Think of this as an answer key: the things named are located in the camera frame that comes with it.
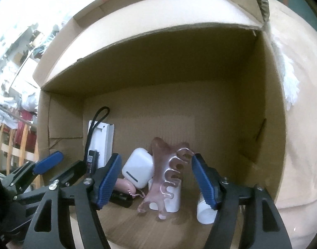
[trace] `wooden railing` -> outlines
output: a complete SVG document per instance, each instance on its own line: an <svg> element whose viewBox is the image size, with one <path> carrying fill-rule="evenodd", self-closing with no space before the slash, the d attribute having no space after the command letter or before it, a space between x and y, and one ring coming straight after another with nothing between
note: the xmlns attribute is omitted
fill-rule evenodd
<svg viewBox="0 0 317 249"><path fill-rule="evenodd" d="M16 156L19 158L18 167L22 166L24 164L25 160L33 161L33 162L38 161L39 153L38 153L37 140L35 143L34 153L26 151L26 142L27 142L27 137L28 137L28 132L29 132L30 126L32 126L34 128L36 128L36 126L31 124L30 121L24 120L19 115L12 113L11 111L3 108L2 106L0 106L0 109L3 110L4 112L8 113L12 117L16 118L17 120L22 121L24 123L24 130L22 133L22 138L21 138L21 143L20 143L19 149L14 147L14 140L13 139L14 139L15 134L16 134L16 129L9 130L9 133L8 133L9 134L9 143L5 144L5 143L3 143L3 134L7 134L4 131L4 129L7 128L7 126L4 123L0 123L0 154L1 154L1 152L7 153L6 175L8 175L8 174L10 174L10 166L11 166L12 156ZM41 187L41 185L42 185L41 180L42 180L42 178L40 177L40 175L38 175L35 178L34 185L35 185L36 189Z"/></svg>

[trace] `pink toy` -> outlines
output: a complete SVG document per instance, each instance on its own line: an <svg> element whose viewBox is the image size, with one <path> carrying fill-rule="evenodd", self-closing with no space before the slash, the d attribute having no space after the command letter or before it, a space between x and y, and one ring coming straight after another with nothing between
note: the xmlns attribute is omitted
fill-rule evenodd
<svg viewBox="0 0 317 249"><path fill-rule="evenodd" d="M141 194L137 194L137 189L135 188L135 186L126 178L124 179L117 179L116 184L114 186L114 189L125 193L125 194L129 194L131 195L133 198L135 198L136 196L140 196L142 198L145 197L145 194L142 190L138 189Z"/></svg>
<svg viewBox="0 0 317 249"><path fill-rule="evenodd" d="M167 216L164 199L173 198L173 194L167 191L167 187L178 187L182 169L177 165L188 164L194 153L187 142L170 146L159 137L152 140L149 153L154 159L153 182L147 196L139 205L138 212L145 212L149 204L155 202L159 211L158 217L164 220Z"/></svg>

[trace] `white cup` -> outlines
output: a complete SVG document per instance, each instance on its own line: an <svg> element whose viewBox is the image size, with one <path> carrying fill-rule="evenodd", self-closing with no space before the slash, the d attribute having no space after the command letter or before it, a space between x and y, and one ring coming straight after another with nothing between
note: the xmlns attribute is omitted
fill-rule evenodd
<svg viewBox="0 0 317 249"><path fill-rule="evenodd" d="M210 205L206 204L202 193L199 196L197 206L197 219L201 224L208 225L215 221L217 210L213 210Z"/></svg>
<svg viewBox="0 0 317 249"><path fill-rule="evenodd" d="M148 188L151 188L151 184L153 183L153 179L150 179L148 182ZM167 212L177 212L180 208L180 190L181 190L181 182L179 183L178 187L168 186L166 190L170 193L173 193L172 199L164 199L164 204L166 206ZM152 210L158 210L157 204L152 202L149 204L149 208Z"/></svg>

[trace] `red fabric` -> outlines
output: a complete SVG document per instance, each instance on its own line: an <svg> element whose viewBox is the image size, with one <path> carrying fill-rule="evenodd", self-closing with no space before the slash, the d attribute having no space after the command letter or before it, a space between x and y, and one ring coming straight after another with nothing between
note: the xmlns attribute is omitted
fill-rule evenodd
<svg viewBox="0 0 317 249"><path fill-rule="evenodd" d="M33 114L31 114L27 110L22 110L20 112L20 115L22 116L22 118L24 120L27 120L27 121L32 120L32 117L33 117ZM17 129L16 134L15 134L15 144L18 144L18 145L21 144L24 126L25 126L25 124L22 121L18 122L18 129ZM25 148L26 151L34 152L35 143L36 143L36 134L32 131L29 131L28 135L27 135L27 141L26 141L26 148Z"/></svg>

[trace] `blue gripper pad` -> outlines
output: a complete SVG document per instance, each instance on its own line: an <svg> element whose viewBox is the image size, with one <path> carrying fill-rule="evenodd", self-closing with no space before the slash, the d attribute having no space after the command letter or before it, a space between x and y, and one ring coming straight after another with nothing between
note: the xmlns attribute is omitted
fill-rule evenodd
<svg viewBox="0 0 317 249"><path fill-rule="evenodd" d="M43 174L59 164L63 160L63 154L59 151L52 153L47 158L38 161L33 169L34 174Z"/></svg>
<svg viewBox="0 0 317 249"><path fill-rule="evenodd" d="M100 173L101 169L108 168L105 177L103 177L99 186L94 185L94 191L96 195L96 205L98 209L102 209L104 205L106 205L111 197L113 188L116 184L118 175L122 169L122 158L119 154L114 153L111 158L109 159L107 165L103 168L97 169L94 175L95 183L97 177Z"/></svg>
<svg viewBox="0 0 317 249"><path fill-rule="evenodd" d="M200 154L195 154L192 157L192 171L198 182L206 204L208 204L212 209L216 210L218 205L216 199L218 199L219 185L216 181L208 177L208 175L211 175L211 168L207 166Z"/></svg>

